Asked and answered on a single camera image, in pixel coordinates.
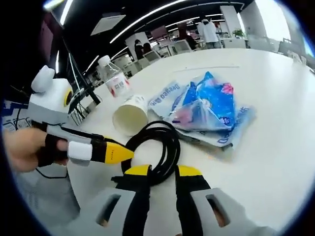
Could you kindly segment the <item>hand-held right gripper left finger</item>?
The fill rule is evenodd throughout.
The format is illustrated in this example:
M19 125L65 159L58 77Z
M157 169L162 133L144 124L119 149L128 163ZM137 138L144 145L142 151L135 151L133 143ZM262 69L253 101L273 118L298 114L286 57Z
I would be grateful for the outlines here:
M152 166L139 165L112 177L116 187L107 188L100 199L96 223L112 236L142 236L150 209L150 180Z

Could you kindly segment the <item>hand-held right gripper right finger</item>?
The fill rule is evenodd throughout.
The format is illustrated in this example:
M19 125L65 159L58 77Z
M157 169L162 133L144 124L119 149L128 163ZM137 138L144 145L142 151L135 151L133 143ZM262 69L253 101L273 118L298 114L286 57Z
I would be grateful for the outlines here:
M176 209L183 236L244 236L244 208L219 188L211 188L202 173L178 165L175 169Z

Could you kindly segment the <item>person's left hand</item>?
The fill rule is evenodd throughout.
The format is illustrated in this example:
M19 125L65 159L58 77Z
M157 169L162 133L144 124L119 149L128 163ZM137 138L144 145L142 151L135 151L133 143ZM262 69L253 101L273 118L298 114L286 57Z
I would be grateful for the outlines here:
M53 163L67 164L67 141L38 128L4 129L2 139L10 166L16 172L27 173Z

